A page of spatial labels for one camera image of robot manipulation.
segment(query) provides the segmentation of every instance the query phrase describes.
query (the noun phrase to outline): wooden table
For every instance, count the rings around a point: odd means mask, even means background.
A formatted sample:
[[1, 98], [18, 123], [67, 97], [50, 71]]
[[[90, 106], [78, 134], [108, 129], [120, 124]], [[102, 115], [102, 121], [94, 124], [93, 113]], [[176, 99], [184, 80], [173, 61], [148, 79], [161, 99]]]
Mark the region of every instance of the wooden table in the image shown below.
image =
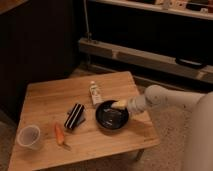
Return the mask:
[[[89, 159], [148, 148], [159, 143], [147, 112], [131, 118], [119, 132], [103, 132], [95, 120], [89, 85], [94, 80], [103, 100], [120, 100], [139, 94], [130, 72], [93, 75], [30, 84], [21, 113], [18, 130], [36, 124], [44, 135], [44, 147], [27, 150], [15, 142], [9, 170], [38, 170]], [[68, 109], [78, 102], [85, 105], [86, 121], [73, 132], [65, 132], [68, 151], [57, 145], [54, 123], [63, 125]]]

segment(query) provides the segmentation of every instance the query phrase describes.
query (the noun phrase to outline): table leg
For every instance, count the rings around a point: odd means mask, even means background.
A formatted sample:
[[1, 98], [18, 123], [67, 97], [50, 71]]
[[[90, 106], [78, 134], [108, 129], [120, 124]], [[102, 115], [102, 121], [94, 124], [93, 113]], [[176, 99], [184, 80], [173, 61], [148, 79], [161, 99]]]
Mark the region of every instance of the table leg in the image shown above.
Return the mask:
[[135, 157], [135, 161], [138, 161], [141, 159], [143, 152], [144, 152], [144, 149], [138, 150], [137, 156]]

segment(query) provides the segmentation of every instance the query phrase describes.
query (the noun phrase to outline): toy carrot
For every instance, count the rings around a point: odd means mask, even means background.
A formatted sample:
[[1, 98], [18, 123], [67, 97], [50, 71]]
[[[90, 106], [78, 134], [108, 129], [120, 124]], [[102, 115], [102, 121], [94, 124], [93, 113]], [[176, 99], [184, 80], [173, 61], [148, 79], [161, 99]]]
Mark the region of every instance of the toy carrot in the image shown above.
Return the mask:
[[55, 136], [58, 145], [63, 146], [67, 150], [70, 150], [70, 146], [65, 143], [64, 132], [61, 129], [60, 124], [57, 122], [55, 123]]

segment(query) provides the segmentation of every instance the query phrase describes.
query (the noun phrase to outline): yellow object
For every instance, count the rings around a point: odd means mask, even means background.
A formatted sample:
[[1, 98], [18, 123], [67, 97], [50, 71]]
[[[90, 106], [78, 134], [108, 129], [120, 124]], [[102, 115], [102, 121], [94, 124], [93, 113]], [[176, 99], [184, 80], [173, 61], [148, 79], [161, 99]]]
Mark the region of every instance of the yellow object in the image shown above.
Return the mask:
[[127, 106], [127, 100], [119, 100], [117, 102], [114, 102], [111, 107], [114, 109], [120, 109], [124, 110]]

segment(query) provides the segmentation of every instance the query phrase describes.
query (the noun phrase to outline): cabinet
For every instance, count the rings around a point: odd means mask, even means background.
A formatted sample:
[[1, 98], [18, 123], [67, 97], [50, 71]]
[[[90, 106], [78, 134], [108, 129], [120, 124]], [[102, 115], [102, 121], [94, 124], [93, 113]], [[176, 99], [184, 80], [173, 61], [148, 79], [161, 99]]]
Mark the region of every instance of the cabinet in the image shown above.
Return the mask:
[[78, 64], [72, 1], [31, 0], [0, 15], [0, 108], [14, 121], [27, 84], [68, 77]]
[[207, 9], [193, 11], [127, 0], [85, 2], [91, 37], [80, 39], [80, 51], [213, 83], [208, 43], [213, 40], [213, 14]]

